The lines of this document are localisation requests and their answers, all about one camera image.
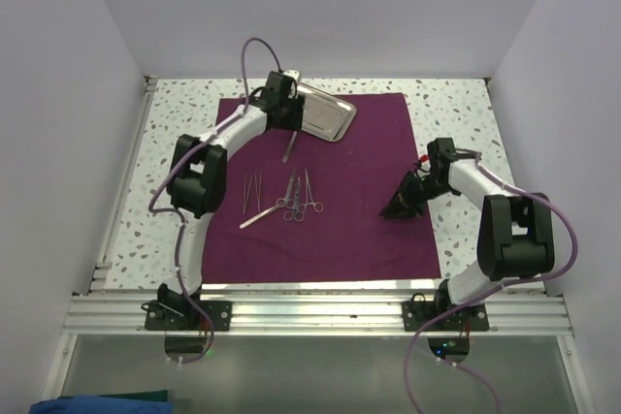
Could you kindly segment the steel tweezers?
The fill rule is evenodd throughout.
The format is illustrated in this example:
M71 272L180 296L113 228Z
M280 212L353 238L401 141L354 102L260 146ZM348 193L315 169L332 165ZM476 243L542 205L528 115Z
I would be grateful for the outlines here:
M254 180L254 174L247 175L244 182L244 195L243 195L243 214L246 214L247 206L249 202L249 196L252 189Z
M254 188L257 212L261 211L261 188L262 188L262 174L260 172L254 174Z

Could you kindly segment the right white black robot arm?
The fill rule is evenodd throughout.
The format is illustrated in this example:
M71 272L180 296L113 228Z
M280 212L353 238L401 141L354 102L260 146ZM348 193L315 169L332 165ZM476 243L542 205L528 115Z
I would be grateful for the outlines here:
M426 156L404 175L380 211L386 220L420 217L429 201L448 193L466 197L479 209L475 261L444 280L434 294L432 316L448 330L466 319L466 302L506 279L531 279L555 265L550 208L485 175L480 157L456 147L451 138L431 141Z

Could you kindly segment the stainless steel instrument tray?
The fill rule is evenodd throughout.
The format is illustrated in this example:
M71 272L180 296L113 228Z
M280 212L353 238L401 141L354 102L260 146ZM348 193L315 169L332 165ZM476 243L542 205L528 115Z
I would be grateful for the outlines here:
M302 130L328 143L340 141L356 116L356 107L307 84L300 84L298 91L305 97Z

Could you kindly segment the steel forceps with ring handles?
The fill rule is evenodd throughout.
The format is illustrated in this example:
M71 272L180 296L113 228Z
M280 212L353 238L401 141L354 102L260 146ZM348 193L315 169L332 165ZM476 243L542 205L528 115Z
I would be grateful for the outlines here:
M324 205L314 199L311 188L311 178L308 171L305 171L305 188L305 201L303 202L304 211L311 209L316 213L322 212L324 210Z

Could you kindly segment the steel scalpel handle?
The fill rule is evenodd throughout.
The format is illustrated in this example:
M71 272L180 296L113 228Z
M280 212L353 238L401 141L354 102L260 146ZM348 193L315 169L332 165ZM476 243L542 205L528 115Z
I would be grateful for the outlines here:
M294 131L292 133L291 138L289 140L289 143L287 145L287 148L285 149L285 152L283 154L282 163L287 163L287 161L288 161L288 159L290 157L290 154L292 152L293 145L294 145L294 143L295 143L295 141L297 139L297 135L298 135L298 131Z

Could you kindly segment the steel clamp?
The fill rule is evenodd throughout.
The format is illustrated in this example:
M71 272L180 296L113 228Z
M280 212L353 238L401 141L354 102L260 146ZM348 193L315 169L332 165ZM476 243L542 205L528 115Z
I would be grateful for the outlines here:
M291 174L289 176L289 179L287 181L287 186L286 186L285 194L282 197L278 198L278 200L276 202L276 207L284 208L284 207L286 207L287 203L289 202L290 197L291 197L291 192L292 192L292 189L293 189L293 185L294 185L294 182L295 182L295 179L296 179L296 172L297 172L296 169L292 170L292 172L291 172Z

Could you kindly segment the steel instrument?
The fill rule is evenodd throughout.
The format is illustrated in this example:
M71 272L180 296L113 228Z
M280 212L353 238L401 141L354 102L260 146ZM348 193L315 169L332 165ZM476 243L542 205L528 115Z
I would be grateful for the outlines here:
M275 212L275 211L279 210L280 208L281 208L281 206L279 206L279 205L274 205L274 206L272 206L272 207L269 207L269 208L267 208L267 209L265 209L265 210L263 210L263 211L259 212L258 214L254 215L253 217L249 218L249 219L248 219L247 221L245 221L244 223L240 224L240 225L239 225L239 228L240 228L241 230L242 230L242 229L245 229L245 228L247 228L248 226L250 226L250 225L254 224L255 222L257 222L257 221L259 221L259 220L261 220L261 219L265 218L266 216L270 215L271 213L273 213L273 212Z

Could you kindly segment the purple surgical cloth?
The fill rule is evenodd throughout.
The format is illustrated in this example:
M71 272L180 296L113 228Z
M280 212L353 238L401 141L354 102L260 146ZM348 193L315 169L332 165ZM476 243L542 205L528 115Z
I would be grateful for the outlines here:
M271 130L247 143L227 167L224 201L207 231L202 276L207 284L325 282L437 278L438 250L429 215L385 220L387 205L418 154L405 98L400 94L354 95L357 113L343 138L328 143ZM285 194L293 169L310 174L314 199L301 222L284 221L285 207L245 229L258 214L254 180L243 214L245 177L262 174L261 211Z

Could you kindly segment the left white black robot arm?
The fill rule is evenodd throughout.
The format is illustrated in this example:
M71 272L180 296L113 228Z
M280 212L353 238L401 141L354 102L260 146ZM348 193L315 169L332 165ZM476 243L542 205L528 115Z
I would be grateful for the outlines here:
M297 71L271 72L263 86L248 93L211 130L198 137L183 135L176 143L171 169L148 209L180 218L173 276L157 291L158 304L180 329L191 329L201 320L202 306L193 295L202 284L207 229L226 194L228 162L244 145L271 129L302 128L305 97L299 91L300 80ZM159 210L154 204L162 192L171 197L171 205Z

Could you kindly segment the steel scissors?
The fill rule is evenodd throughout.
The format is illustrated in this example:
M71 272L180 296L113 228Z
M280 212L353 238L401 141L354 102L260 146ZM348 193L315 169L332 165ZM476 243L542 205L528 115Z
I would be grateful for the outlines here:
M300 203L301 187L301 179L297 177L294 184L293 195L285 204L285 212L283 214L284 221L301 222L304 220L304 209Z

